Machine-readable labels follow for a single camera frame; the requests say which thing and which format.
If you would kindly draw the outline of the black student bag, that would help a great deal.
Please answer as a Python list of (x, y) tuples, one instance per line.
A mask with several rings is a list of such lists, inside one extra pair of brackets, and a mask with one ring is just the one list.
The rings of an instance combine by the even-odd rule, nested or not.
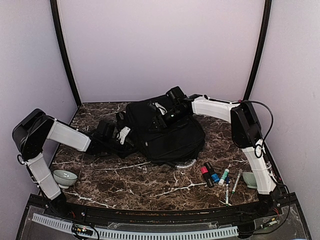
[(154, 117), (160, 115), (151, 103), (159, 103), (167, 111), (175, 105), (166, 95), (131, 102), (125, 111), (116, 113), (118, 129), (130, 128), (126, 140), (156, 165), (176, 167), (196, 160), (205, 145), (206, 134), (201, 124), (188, 114), (168, 127), (156, 124)]

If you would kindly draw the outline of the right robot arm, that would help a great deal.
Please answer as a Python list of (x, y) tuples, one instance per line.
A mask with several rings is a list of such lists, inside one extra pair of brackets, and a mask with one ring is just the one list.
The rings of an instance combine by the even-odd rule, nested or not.
[(188, 115), (224, 120), (231, 125), (233, 143), (242, 150), (250, 164), (258, 193), (269, 195), (276, 188), (265, 146), (266, 136), (262, 134), (261, 124), (253, 106), (254, 101), (225, 101), (200, 94), (179, 97), (168, 94), (168, 97), (173, 101), (172, 108), (164, 107), (155, 100), (147, 103), (156, 113), (151, 122), (152, 130), (166, 129)]

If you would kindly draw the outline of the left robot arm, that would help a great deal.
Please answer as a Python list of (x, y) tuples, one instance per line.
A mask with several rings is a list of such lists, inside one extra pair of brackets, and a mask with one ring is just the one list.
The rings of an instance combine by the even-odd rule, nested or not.
[(53, 201), (51, 210), (58, 217), (67, 218), (71, 208), (60, 199), (64, 194), (44, 158), (45, 143), (54, 141), (88, 155), (107, 153), (123, 159), (137, 151), (127, 142), (129, 133), (129, 127), (117, 130), (115, 123), (105, 120), (90, 133), (84, 133), (36, 108), (13, 129), (12, 139), (19, 151), (19, 163), (26, 166), (42, 194)]

